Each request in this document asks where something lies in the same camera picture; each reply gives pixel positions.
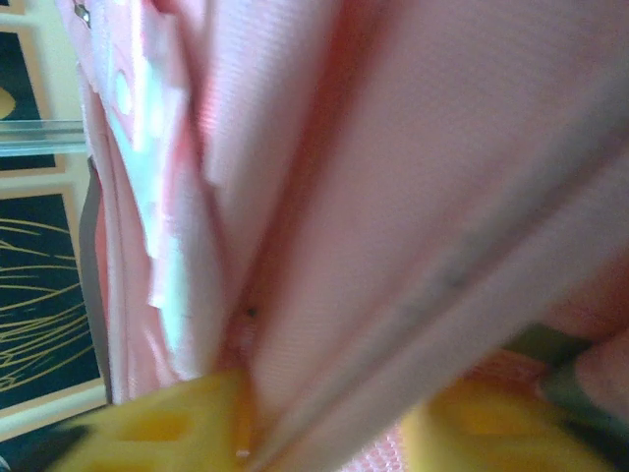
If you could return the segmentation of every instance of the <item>cream wall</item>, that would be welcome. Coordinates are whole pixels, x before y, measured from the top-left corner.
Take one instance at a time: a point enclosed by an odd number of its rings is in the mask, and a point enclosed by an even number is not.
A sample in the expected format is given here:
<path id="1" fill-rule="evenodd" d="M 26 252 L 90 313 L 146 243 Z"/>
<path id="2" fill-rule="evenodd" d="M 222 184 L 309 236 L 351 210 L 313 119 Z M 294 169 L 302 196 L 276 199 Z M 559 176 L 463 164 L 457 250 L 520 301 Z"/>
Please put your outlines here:
<path id="1" fill-rule="evenodd" d="M 53 119 L 81 120 L 76 56 L 53 0 L 27 0 L 24 15 L 0 13 L 0 25 L 31 29 L 45 92 Z M 86 157 L 68 155 L 63 174 L 0 178 L 0 188 L 56 186 L 72 184 L 74 208 L 78 212 L 86 197 L 88 172 Z"/>

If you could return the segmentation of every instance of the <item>framed artwork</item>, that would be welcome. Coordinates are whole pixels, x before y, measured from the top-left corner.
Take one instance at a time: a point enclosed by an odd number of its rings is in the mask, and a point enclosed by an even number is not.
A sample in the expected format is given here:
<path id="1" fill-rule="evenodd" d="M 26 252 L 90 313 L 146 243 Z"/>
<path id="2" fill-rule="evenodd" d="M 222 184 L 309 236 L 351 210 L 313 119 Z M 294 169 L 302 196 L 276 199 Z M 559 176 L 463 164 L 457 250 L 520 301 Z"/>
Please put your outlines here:
<path id="1" fill-rule="evenodd" d="M 0 25 L 0 57 L 0 120 L 49 119 L 31 31 Z M 61 172 L 63 160 L 52 154 L 3 157 L 0 177 Z"/>
<path id="2" fill-rule="evenodd" d="M 0 441 L 105 401 L 75 215 L 70 188 L 0 191 Z"/>
<path id="3" fill-rule="evenodd" d="M 13 13 L 23 15 L 25 0 L 0 0 L 0 13 Z"/>

